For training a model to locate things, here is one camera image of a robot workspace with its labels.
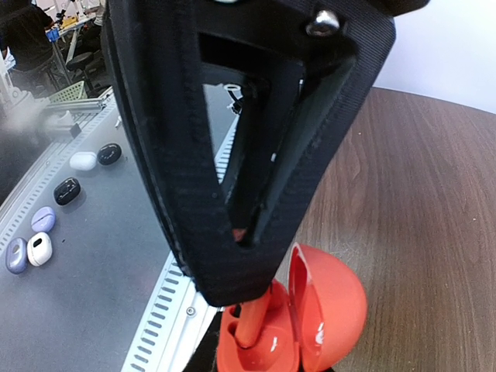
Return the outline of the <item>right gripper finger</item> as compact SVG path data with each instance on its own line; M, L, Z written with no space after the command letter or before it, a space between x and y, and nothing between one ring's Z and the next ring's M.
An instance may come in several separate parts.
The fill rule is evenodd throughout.
M191 356L184 372L217 372L217 349L219 344L221 316L215 315L197 349Z

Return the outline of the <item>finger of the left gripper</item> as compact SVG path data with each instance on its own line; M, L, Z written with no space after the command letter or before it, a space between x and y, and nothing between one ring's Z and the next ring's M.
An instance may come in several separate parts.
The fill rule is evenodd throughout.
M110 1L126 134L180 268L260 297L395 39L385 1Z

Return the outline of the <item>orange wireless earbud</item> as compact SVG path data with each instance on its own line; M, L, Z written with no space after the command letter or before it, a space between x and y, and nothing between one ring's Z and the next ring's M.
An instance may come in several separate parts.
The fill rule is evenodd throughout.
M240 305L235 338L241 348L249 349L257 342L264 325L264 318L267 314L270 300L271 289L268 289L261 297Z

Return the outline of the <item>orange round case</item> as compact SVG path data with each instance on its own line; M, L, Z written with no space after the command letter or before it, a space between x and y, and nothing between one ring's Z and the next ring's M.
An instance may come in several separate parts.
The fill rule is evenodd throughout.
M285 306L265 315L249 349L235 338L240 305L222 314L219 371L327 371L357 344L367 318L367 297L341 260L312 246L291 250Z

